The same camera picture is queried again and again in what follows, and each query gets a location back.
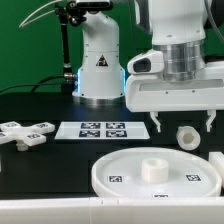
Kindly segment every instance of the white plastic part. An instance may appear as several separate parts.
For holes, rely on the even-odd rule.
[[[161,165],[153,170],[144,165],[146,159]],[[217,197],[221,185],[210,163],[172,149],[120,150],[102,157],[92,168],[92,186],[100,197]]]
[[[206,127],[207,127],[207,132],[211,131],[212,128],[212,122],[216,118],[216,110],[208,110],[208,120],[206,121]]]
[[[0,128],[3,131],[0,132],[0,144],[16,140],[18,151],[26,151],[28,146],[45,143],[46,137],[43,134],[55,130],[55,126],[48,122],[22,127],[13,121],[0,124]]]
[[[163,53],[161,51],[154,51],[154,50],[149,50],[147,53],[143,53],[140,55],[137,55],[131,61],[128,63],[128,72],[130,74],[136,75],[139,73],[144,73],[144,72],[138,72],[135,71],[134,65],[143,59],[147,59],[150,61],[150,72],[147,73],[160,73],[163,72],[164,70],[164,58],[163,58]]]
[[[85,17],[83,62],[73,96],[87,100],[120,98],[124,96],[125,73],[119,63],[118,24],[101,12]]]
[[[131,112],[210,111],[208,132],[215,110],[224,109],[224,62],[209,63],[195,80],[168,83],[161,74],[131,75],[126,82],[126,106]]]
[[[191,151],[200,145],[201,137],[194,128],[184,126],[178,128],[177,141],[182,149]]]
[[[149,0],[153,45],[189,43],[205,38],[204,0]]]
[[[222,177],[222,187],[224,188],[224,155],[222,152],[210,152],[209,162],[218,170]]]
[[[223,224],[223,210],[222,197],[1,200],[0,223]]]
[[[149,184],[161,184],[168,180],[169,163],[164,159],[150,158],[142,161],[142,179]]]
[[[150,112],[150,117],[154,121],[154,123],[156,124],[157,130],[160,133],[161,132],[161,123],[157,119],[158,116],[159,116],[158,112]]]

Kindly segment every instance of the white tube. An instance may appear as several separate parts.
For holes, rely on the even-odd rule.
[[[164,159],[147,158],[142,161],[142,179],[149,184],[160,184],[168,180],[169,163]]]
[[[198,132],[190,126],[179,127],[176,137],[179,146],[188,151],[196,149],[201,142]]]

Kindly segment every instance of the table surface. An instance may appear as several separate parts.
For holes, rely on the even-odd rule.
[[[176,133],[180,126],[192,126],[201,135],[201,144],[192,151],[207,159],[211,151],[224,152],[224,113],[217,112],[211,133],[206,132],[207,113],[160,113],[158,133],[148,113],[131,113],[125,105],[89,107],[60,94],[6,94],[0,96],[0,122],[16,121],[23,126],[50,122],[56,126],[47,142],[18,152],[16,143],[0,146],[0,199],[67,198],[96,196],[91,187],[91,168],[110,152],[134,147],[163,147],[181,150]],[[55,141],[62,121],[143,121],[149,140]]]

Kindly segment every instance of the white disc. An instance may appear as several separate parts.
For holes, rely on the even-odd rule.
[[[131,148],[110,153],[92,168],[100,197],[219,196],[222,180],[206,160],[164,148]]]

